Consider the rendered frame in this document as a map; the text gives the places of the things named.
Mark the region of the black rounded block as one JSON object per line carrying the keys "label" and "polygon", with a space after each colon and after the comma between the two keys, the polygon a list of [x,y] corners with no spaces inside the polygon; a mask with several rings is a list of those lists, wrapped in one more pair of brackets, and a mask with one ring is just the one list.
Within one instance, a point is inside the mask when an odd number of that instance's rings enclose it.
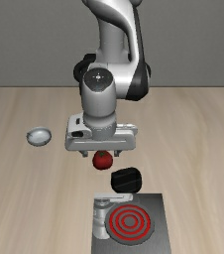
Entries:
{"label": "black rounded block", "polygon": [[111,174],[111,188],[116,193],[136,193],[142,188],[142,175],[134,167],[113,172]]}

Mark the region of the red tomato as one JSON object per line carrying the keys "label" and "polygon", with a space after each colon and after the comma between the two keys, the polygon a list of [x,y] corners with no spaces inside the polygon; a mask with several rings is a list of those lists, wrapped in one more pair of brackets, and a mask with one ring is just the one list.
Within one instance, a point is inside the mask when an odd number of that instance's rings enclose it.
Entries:
{"label": "red tomato", "polygon": [[113,165],[113,157],[107,151],[97,151],[93,156],[92,163],[97,170],[107,170]]}

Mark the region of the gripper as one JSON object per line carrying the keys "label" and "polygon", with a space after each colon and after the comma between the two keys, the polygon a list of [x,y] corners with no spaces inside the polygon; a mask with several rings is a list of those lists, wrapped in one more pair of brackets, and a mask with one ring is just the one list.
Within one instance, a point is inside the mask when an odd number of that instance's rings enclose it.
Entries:
{"label": "gripper", "polygon": [[66,134],[65,148],[68,151],[78,151],[83,158],[88,157],[88,151],[108,150],[114,151],[114,157],[119,157],[120,152],[134,150],[138,128],[133,124],[117,124],[112,137],[103,137],[101,140],[94,138],[91,129],[83,122],[83,114],[69,117]]}

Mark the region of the white bowl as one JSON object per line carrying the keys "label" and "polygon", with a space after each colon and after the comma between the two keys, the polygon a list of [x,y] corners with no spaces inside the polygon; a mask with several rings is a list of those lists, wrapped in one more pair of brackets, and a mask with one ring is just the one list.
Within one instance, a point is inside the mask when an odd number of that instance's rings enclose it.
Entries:
{"label": "white bowl", "polygon": [[45,127],[34,127],[26,135],[29,144],[41,147],[47,145],[52,138],[52,133],[48,128]]}

